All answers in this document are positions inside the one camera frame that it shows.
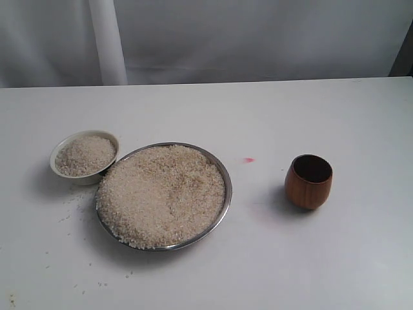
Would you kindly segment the brown wooden cup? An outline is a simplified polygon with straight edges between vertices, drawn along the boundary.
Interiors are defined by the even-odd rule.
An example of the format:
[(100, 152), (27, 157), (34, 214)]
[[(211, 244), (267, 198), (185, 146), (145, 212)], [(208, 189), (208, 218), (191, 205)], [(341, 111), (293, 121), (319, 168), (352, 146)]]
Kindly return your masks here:
[(333, 169), (325, 159), (303, 154), (293, 159), (285, 177), (285, 193), (294, 205), (315, 210), (330, 194)]

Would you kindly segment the large steel rice plate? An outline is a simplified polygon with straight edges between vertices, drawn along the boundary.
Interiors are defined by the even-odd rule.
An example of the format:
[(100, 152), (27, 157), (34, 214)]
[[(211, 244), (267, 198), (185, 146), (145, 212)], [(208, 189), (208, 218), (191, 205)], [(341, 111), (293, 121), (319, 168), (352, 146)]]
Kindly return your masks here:
[(187, 143), (148, 145), (115, 163), (99, 184), (96, 213), (104, 229), (140, 251), (182, 249), (210, 234), (232, 199), (226, 167)]

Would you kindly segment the dark post at right edge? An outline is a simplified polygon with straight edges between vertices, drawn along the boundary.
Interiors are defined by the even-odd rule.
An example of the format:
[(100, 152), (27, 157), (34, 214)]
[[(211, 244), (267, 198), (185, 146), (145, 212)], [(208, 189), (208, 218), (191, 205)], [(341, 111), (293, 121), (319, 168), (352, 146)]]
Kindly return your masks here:
[(409, 26), (408, 32), (399, 49), (396, 59), (389, 72), (389, 77), (410, 76), (412, 77), (412, 23)]

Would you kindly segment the white curtain backdrop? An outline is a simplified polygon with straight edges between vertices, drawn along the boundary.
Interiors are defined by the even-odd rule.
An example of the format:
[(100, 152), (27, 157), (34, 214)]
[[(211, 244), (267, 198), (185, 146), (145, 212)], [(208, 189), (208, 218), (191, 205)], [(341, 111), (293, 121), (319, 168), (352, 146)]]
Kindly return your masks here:
[(1, 86), (381, 77), (411, 23), (411, 1), (2, 1)]

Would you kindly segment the small cream ceramic bowl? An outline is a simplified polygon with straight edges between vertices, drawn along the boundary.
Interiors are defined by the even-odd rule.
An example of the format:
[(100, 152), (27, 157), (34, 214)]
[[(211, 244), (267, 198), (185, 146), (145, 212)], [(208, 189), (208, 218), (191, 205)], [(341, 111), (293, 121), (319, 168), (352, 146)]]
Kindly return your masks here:
[(76, 185), (93, 185), (116, 162), (118, 153), (119, 142), (113, 134), (86, 130), (58, 144), (50, 155), (50, 168)]

